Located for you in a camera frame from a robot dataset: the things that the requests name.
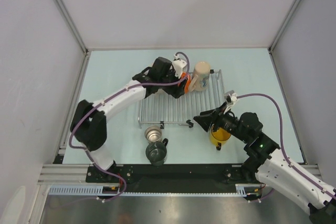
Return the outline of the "orange mug black handle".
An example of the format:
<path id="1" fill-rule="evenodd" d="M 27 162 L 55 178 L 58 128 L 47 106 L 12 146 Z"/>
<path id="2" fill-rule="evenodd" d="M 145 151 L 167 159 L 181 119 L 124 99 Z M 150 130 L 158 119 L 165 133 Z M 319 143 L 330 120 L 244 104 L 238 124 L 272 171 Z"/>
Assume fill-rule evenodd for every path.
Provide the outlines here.
<path id="1" fill-rule="evenodd" d="M 184 88 L 184 94 L 187 94 L 189 92 L 188 88 L 191 83 L 191 75 L 187 72 L 182 72 L 181 74 L 181 79 L 185 78 L 185 80 L 181 83 L 179 83 L 177 86 L 178 87 L 183 87 Z"/>

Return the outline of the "yellow mug black handle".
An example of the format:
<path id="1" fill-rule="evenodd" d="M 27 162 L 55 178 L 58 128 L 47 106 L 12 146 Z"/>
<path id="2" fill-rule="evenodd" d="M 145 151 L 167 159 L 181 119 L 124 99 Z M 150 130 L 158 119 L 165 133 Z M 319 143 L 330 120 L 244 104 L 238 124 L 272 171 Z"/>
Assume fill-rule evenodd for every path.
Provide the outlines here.
<path id="1" fill-rule="evenodd" d="M 212 126 L 209 131 L 209 141 L 216 147 L 218 151 L 220 151 L 223 145 L 225 145 L 231 137 L 231 134 L 222 128 L 218 128 L 217 131 L 214 131 L 213 128 L 214 126 Z"/>

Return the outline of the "beige mug blue print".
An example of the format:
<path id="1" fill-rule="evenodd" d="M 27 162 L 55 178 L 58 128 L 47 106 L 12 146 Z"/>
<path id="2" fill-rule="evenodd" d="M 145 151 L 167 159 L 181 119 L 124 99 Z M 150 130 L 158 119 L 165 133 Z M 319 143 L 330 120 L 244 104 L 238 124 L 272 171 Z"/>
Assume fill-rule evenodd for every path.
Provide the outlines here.
<path id="1" fill-rule="evenodd" d="M 188 91 L 204 91 L 208 87 L 211 66 L 206 61 L 200 61 L 194 66 Z"/>

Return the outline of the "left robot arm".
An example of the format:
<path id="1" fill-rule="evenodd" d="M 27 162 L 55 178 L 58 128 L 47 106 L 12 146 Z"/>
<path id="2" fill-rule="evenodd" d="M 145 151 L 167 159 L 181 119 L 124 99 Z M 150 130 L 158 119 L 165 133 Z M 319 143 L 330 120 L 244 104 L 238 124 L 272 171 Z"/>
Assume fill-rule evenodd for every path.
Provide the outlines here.
<path id="1" fill-rule="evenodd" d="M 177 99 L 185 94 L 190 61 L 186 54 L 177 52 L 173 60 L 163 57 L 135 74 L 119 91 L 106 98 L 78 103 L 71 125 L 69 146 L 84 150 L 90 161 L 98 168 L 98 176 L 105 182 L 115 178 L 115 161 L 105 142 L 107 122 L 130 105 L 163 90 Z"/>

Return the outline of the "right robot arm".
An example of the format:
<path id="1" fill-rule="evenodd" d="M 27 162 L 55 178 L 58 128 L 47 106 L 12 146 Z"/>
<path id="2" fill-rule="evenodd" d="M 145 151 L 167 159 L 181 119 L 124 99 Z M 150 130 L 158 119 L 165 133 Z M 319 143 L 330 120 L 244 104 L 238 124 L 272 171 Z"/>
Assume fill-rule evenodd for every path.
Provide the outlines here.
<path id="1" fill-rule="evenodd" d="M 206 132 L 223 129 L 245 143 L 248 159 L 242 164 L 243 179 L 269 185 L 298 205 L 312 223 L 335 223 L 335 188 L 285 157 L 283 149 L 262 132 L 256 113 L 239 118 L 221 108 L 194 117 Z"/>

